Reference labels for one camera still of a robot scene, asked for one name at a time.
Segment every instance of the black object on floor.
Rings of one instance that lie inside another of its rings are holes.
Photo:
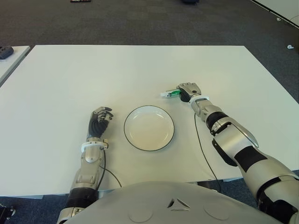
[[[199,0],[182,0],[183,3],[186,3],[186,4],[196,4],[199,2]]]
[[[70,2],[91,2],[92,0],[71,0]]]
[[[0,207],[0,224],[4,224],[5,221],[9,220],[11,216],[14,214],[14,212],[15,210],[13,207]]]

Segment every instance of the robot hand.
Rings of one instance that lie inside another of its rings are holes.
[[[100,138],[108,127],[109,120],[112,120],[113,114],[109,107],[99,107],[94,110],[90,116],[87,141],[89,138]]]
[[[298,177],[285,165],[258,148],[257,140],[246,128],[200,96],[195,83],[183,83],[181,100],[189,102],[214,136],[212,145],[231,166],[238,166],[244,180],[258,201],[261,211],[289,223],[299,209]]]
[[[201,95],[200,88],[195,83],[181,83],[177,86],[181,90],[181,100],[189,102],[191,97]]]

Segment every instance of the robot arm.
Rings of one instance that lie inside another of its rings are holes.
[[[189,102],[214,136],[212,144],[223,160],[238,166],[259,210],[282,223],[297,223],[299,179],[284,164],[259,151],[255,137],[202,96],[195,83],[180,84],[181,100]]]
[[[98,182],[100,174],[104,172],[100,166],[105,160],[104,150],[108,148],[107,140],[100,138],[113,117],[110,111],[108,107],[100,107],[91,114],[86,142],[81,147],[81,167],[75,175],[66,206],[61,210],[57,224],[66,222],[98,200]]]

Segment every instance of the black arm joint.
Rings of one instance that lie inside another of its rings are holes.
[[[211,113],[207,119],[206,119],[206,126],[208,127],[208,129],[210,130],[211,134],[212,133],[212,127],[213,125],[220,120],[221,118],[226,118],[228,117],[228,115],[226,115],[224,112],[218,111],[218,112],[214,112]]]

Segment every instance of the black cable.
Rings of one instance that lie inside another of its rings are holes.
[[[101,185],[101,183],[103,181],[103,178],[104,178],[105,171],[106,171],[106,152],[104,151],[104,169],[103,169],[103,173],[102,173],[101,179],[100,179],[100,181],[99,181],[99,183],[97,185],[97,188],[95,189],[95,193],[97,193],[98,190],[99,190],[99,187],[100,187],[100,185]]]
[[[118,180],[118,178],[114,175],[114,173],[112,173],[112,171],[110,171],[109,169],[105,169],[107,172],[111,173],[111,175],[117,180],[118,184],[120,185],[120,187],[122,188],[122,185],[121,185],[121,182]]]
[[[212,171],[212,173],[213,173],[213,175],[214,175],[214,177],[215,177],[215,179],[216,179],[216,181],[217,181],[217,183],[218,183],[218,186],[219,186],[219,193],[221,193],[221,185],[220,185],[220,183],[219,183],[219,180],[217,179],[217,177],[216,177],[216,175],[215,175],[213,169],[211,168],[209,162],[207,161],[206,156],[205,156],[205,153],[204,153],[204,150],[202,149],[202,146],[201,146],[201,142],[200,142],[200,139],[199,139],[198,130],[197,130],[197,126],[196,126],[196,114],[194,114],[194,123],[195,123],[196,134],[197,134],[197,137],[198,137],[198,141],[199,141],[200,149],[201,149],[201,151],[202,151],[202,154],[204,155],[204,158],[205,158],[205,160],[206,160],[207,165],[209,166],[210,170]]]

